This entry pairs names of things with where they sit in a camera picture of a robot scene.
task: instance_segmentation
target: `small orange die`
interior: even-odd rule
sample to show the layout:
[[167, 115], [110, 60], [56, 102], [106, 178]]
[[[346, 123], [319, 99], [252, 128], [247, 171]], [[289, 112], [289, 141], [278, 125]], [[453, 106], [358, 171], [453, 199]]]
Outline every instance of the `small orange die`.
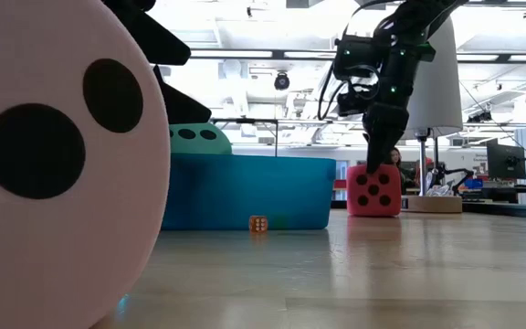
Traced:
[[265, 233], [269, 228], [267, 217], [265, 216], [251, 216], [248, 219], [248, 230], [251, 233]]

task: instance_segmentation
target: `round wooden base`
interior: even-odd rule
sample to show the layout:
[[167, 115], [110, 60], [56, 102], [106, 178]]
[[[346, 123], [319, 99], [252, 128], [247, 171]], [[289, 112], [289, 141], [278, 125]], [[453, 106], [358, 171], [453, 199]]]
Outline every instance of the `round wooden base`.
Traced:
[[459, 214], [462, 198], [459, 196], [403, 196], [401, 211], [431, 214]]

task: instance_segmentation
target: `wooden floor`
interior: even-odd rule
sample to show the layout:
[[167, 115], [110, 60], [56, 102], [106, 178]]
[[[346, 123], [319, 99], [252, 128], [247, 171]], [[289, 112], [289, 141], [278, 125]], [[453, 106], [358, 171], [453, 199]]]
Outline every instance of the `wooden floor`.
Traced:
[[526, 329], [526, 218], [348, 218], [323, 231], [164, 232], [95, 329]]

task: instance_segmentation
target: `computer monitor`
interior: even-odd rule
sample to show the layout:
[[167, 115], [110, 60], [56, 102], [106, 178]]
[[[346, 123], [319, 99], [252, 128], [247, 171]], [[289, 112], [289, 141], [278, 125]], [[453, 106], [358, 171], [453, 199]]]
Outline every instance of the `computer monitor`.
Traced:
[[522, 147], [487, 143], [489, 177], [503, 179], [525, 179], [525, 150]]

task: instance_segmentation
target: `large pink die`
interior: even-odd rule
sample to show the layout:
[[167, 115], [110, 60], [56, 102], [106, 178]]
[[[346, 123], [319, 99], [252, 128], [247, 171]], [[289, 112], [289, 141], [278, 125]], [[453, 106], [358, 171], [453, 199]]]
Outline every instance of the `large pink die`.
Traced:
[[396, 216], [401, 212], [401, 176], [394, 165], [381, 164], [368, 175], [366, 165], [348, 168], [348, 213], [354, 216]]

